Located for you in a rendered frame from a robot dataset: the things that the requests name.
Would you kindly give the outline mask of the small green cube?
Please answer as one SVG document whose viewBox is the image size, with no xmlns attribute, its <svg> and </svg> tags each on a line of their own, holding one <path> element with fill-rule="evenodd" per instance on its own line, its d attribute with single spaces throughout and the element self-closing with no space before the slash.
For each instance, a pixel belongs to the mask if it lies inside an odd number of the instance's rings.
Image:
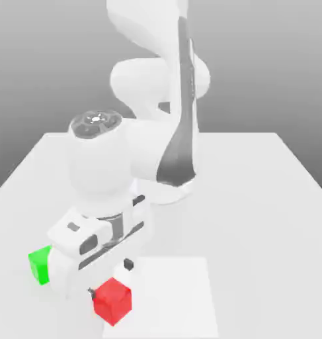
<svg viewBox="0 0 322 339">
<path fill-rule="evenodd" d="M 31 272 L 37 282 L 41 285 L 45 285 L 49 282 L 48 256 L 51 248 L 51 246 L 45 246 L 28 255 Z"/>
</svg>

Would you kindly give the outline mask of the small red cube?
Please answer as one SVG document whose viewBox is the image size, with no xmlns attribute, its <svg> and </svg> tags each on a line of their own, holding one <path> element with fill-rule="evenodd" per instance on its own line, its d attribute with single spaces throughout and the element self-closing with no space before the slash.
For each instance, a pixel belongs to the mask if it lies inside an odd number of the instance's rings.
<svg viewBox="0 0 322 339">
<path fill-rule="evenodd" d="M 95 289 L 94 311 L 111 326 L 115 326 L 132 310 L 132 291 L 111 277 Z"/>
</svg>

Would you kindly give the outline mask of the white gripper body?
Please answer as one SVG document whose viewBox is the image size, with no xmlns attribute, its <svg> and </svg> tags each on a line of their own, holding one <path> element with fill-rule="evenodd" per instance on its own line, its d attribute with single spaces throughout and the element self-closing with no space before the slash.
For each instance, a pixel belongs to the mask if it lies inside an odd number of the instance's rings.
<svg viewBox="0 0 322 339">
<path fill-rule="evenodd" d="M 50 287 L 63 298 L 98 288 L 123 260 L 137 256 L 152 233 L 146 202 L 104 218 L 84 217 L 70 208 L 48 230 Z"/>
</svg>

